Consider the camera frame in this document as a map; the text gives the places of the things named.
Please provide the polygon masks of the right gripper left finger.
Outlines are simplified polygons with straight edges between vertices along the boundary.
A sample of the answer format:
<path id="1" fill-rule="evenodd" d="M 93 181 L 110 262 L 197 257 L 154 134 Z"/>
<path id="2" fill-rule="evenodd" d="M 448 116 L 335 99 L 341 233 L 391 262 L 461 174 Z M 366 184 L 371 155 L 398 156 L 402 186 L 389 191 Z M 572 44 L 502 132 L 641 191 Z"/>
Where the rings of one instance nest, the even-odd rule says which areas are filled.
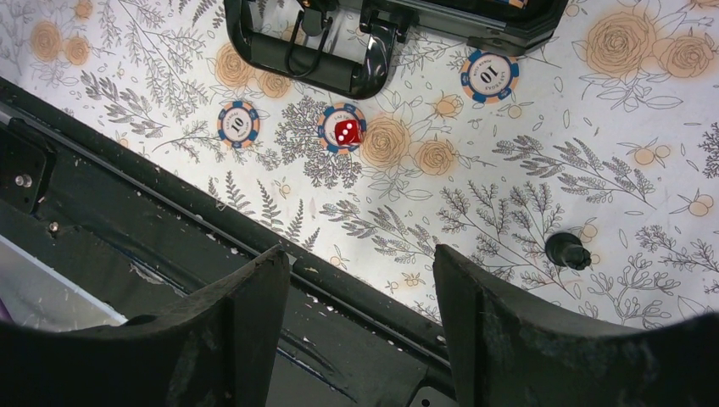
<path id="1" fill-rule="evenodd" d="M 290 285 L 275 246 L 121 326 L 1 326 L 4 406 L 262 406 Z"/>

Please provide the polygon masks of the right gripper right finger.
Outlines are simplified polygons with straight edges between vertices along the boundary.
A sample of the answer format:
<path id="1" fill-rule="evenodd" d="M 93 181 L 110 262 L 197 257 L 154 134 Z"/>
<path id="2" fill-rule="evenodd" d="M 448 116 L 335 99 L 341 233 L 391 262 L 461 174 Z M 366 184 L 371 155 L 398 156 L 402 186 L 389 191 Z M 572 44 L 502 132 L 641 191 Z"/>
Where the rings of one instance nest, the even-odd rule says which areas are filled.
<path id="1" fill-rule="evenodd" d="M 563 309 L 450 246 L 433 275 L 461 406 L 715 406 L 718 316 L 651 330 Z"/>

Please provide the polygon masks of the black poker chip case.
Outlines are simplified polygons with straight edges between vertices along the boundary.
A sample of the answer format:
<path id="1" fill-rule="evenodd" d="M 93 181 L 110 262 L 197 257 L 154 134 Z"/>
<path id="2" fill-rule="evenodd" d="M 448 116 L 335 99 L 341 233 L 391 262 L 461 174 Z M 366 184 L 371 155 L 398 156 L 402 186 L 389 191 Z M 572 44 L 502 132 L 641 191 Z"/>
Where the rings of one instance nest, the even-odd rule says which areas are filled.
<path id="1" fill-rule="evenodd" d="M 352 99 L 390 76 L 395 47 L 426 32 L 520 57 L 554 34 L 565 1 L 288 1 L 276 11 L 225 1 L 226 29 L 244 62 Z"/>

